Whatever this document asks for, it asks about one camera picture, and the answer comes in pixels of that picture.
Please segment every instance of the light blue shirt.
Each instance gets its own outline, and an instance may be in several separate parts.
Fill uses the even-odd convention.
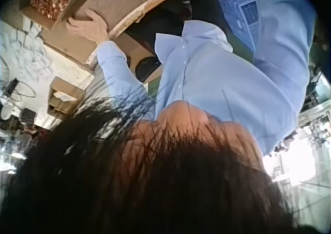
[[[185,100],[222,121],[234,121],[255,137],[263,155],[297,126],[309,82],[308,54],[315,12],[306,0],[257,0],[259,43],[253,64],[232,53],[224,32],[187,21],[182,37],[158,34],[155,50],[163,72],[156,119],[176,100]],[[112,41],[97,48],[111,96],[146,94]]]

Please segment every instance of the dark hair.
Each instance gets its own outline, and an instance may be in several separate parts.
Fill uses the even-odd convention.
[[[1,233],[318,233],[227,142],[156,130],[123,158],[147,108],[99,100],[54,128],[11,178]]]

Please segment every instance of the cardboard box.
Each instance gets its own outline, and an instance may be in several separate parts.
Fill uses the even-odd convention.
[[[67,19],[68,12],[72,12],[72,8],[78,9],[84,2],[85,0],[69,0],[68,6],[61,12],[56,21],[40,14],[30,5],[30,0],[20,0],[20,10],[26,17],[50,30],[59,22],[65,21]]]
[[[76,101],[62,101],[54,96],[54,93],[61,92],[77,99]],[[47,113],[58,119],[65,119],[72,113],[78,104],[83,100],[85,91],[70,84],[59,77],[55,77],[50,86]]]
[[[122,33],[115,40],[117,46],[128,56],[130,57],[130,70],[133,74],[136,73],[136,66],[138,63],[146,58],[154,56],[151,52],[145,49],[141,44],[139,44],[136,40],[130,37],[126,33]],[[148,83],[155,78],[159,77],[162,74],[161,66],[156,69],[144,83]]]
[[[77,4],[70,7],[67,17],[74,16],[78,20],[88,20],[86,9],[96,11],[104,18],[114,37],[122,33],[137,18],[156,7],[163,0],[77,0]],[[51,30],[42,30],[41,37],[45,43],[52,46],[61,54],[67,55],[80,64],[85,64],[96,44],[85,38],[68,33],[64,20],[56,24]]]

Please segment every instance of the bright light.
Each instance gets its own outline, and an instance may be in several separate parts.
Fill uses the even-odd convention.
[[[308,138],[295,139],[282,160],[286,166],[292,186],[307,181],[316,175],[315,158]]]
[[[22,155],[21,153],[12,153],[11,156],[18,158],[18,159],[23,159],[23,160],[26,159],[26,157],[24,155]]]
[[[281,174],[280,176],[277,176],[276,178],[274,178],[273,182],[284,181],[284,180],[287,180],[289,177],[290,177],[289,173],[284,173],[284,174]]]
[[[16,167],[10,163],[4,163],[0,160],[0,171],[15,170]]]
[[[266,171],[267,174],[270,176],[274,172],[274,168],[277,166],[277,157],[276,155],[273,155],[272,157],[266,155],[262,158],[264,170]]]

